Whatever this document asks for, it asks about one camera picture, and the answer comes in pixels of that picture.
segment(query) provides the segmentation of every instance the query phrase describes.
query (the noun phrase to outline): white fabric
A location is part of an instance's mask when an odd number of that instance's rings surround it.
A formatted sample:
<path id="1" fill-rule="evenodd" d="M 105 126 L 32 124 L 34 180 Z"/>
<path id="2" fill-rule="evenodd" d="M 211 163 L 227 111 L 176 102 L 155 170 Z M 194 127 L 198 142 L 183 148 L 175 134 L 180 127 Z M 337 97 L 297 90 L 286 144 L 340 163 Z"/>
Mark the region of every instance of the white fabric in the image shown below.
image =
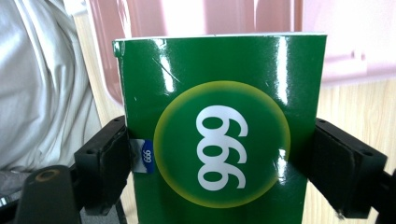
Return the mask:
<path id="1" fill-rule="evenodd" d="M 100 123 L 63 2 L 0 1 L 0 55 L 0 170 L 71 165 Z"/>

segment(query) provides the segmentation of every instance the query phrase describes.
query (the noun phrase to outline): blue sticker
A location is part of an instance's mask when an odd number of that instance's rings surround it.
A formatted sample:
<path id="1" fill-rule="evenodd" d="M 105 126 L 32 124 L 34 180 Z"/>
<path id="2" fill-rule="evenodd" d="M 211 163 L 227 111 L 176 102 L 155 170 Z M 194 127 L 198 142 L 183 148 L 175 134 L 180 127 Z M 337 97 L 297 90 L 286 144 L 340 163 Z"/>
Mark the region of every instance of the blue sticker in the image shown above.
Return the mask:
<path id="1" fill-rule="evenodd" d="M 150 140 L 145 140 L 145 143 L 142 146 L 141 155 L 147 172 L 149 174 L 154 172 L 154 151 Z"/>
<path id="2" fill-rule="evenodd" d="M 130 139 L 132 150 L 134 151 L 135 173 L 150 174 L 154 172 L 154 150 L 151 140 Z"/>

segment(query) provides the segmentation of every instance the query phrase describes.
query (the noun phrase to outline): green circle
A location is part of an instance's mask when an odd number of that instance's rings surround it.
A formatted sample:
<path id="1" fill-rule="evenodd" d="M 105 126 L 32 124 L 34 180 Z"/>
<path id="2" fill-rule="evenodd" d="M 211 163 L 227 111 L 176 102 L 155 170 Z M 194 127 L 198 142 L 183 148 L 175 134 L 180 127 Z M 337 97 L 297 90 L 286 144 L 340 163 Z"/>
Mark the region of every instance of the green circle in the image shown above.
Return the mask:
<path id="1" fill-rule="evenodd" d="M 240 124 L 229 119 L 224 134 L 246 151 L 246 162 L 238 163 L 241 155 L 230 147 L 224 161 L 242 172 L 246 180 L 243 188 L 237 187 L 240 180 L 236 175 L 228 175 L 226 185 L 216 190 L 205 189 L 198 180 L 198 172 L 205 164 L 197 155 L 197 146 L 204 137 L 197 130 L 196 119 L 212 105 L 234 109 L 247 123 L 247 135 L 239 136 Z M 217 129 L 223 122 L 208 118 L 203 125 Z M 204 149 L 209 157 L 217 157 L 220 152 L 219 147 Z M 166 183 L 190 202 L 213 208 L 236 207 L 261 197 L 278 180 L 276 165 L 279 160 L 286 161 L 289 153 L 290 130 L 282 110 L 263 91 L 235 81 L 213 81 L 184 91 L 165 108 L 154 134 L 155 161 Z M 219 173 L 211 172 L 204 179 L 221 178 Z"/>

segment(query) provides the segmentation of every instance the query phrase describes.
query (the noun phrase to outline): yellow circle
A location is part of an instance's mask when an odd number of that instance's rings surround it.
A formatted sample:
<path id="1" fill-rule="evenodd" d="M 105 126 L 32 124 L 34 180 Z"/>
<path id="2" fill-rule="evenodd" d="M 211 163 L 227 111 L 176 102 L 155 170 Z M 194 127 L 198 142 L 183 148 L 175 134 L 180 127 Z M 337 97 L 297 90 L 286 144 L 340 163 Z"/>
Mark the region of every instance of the yellow circle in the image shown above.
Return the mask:
<path id="1" fill-rule="evenodd" d="M 279 108 L 279 106 L 276 104 L 276 102 L 268 96 L 266 93 L 263 91 L 260 91 L 257 88 L 254 88 L 248 84 L 245 83 L 240 83 L 240 82 L 235 82 L 235 81 L 213 81 L 213 82 L 208 82 L 204 83 L 198 86 L 195 86 L 187 91 L 184 91 L 181 93 L 174 101 L 171 102 L 171 104 L 165 108 L 163 111 L 156 129 L 155 129 L 155 134 L 154 134 L 154 155 L 156 158 L 156 163 L 158 166 L 158 169 L 160 170 L 161 175 L 163 176 L 164 180 L 166 183 L 175 191 L 177 192 L 180 196 L 183 198 L 193 202 L 200 204 L 202 206 L 206 207 L 212 207 L 212 208 L 229 208 L 229 207 L 236 207 L 242 204 L 250 203 L 257 198 L 261 197 L 265 192 L 267 192 L 277 181 L 278 176 L 274 174 L 274 176 L 271 178 L 271 181 L 266 185 L 263 186 L 260 190 L 257 190 L 255 194 L 250 195 L 248 198 L 244 200 L 237 200 L 232 203 L 212 203 L 212 202 L 207 202 L 206 200 L 203 200 L 199 196 L 195 196 L 193 194 L 188 193 L 185 189 L 183 189 L 176 181 L 171 178 L 171 174 L 167 172 L 166 167 L 166 162 L 162 159 L 161 154 L 163 153 L 163 136 L 164 132 L 167 132 L 167 130 L 164 128 L 165 125 L 167 124 L 169 118 L 175 113 L 175 111 L 178 111 L 184 104 L 186 104 L 191 98 L 193 98 L 196 95 L 201 94 L 202 92 L 208 92 L 208 91 L 221 91 L 221 90 L 233 90 L 233 91 L 239 91 L 244 94 L 250 95 L 253 98 L 260 99 L 262 102 L 264 102 L 266 105 L 268 105 L 270 108 L 273 109 L 273 111 L 276 114 L 276 118 L 280 121 L 279 127 L 282 130 L 282 133 L 284 133 L 284 140 L 285 140 L 285 161 L 289 158 L 290 154 L 290 130 L 289 130 L 289 124 L 285 118 L 285 115 L 283 114 L 282 110 Z"/>

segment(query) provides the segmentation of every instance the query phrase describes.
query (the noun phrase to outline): circular logo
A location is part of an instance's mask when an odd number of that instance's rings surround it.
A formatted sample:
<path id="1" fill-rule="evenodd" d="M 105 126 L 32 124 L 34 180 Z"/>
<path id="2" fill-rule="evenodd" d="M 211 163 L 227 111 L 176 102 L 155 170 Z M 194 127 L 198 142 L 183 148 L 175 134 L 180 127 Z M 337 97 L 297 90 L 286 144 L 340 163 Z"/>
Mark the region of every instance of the circular logo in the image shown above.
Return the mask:
<path id="1" fill-rule="evenodd" d="M 286 118 L 264 92 L 214 81 L 181 93 L 155 129 L 154 155 L 180 196 L 213 208 L 261 197 L 280 177 L 290 152 Z"/>

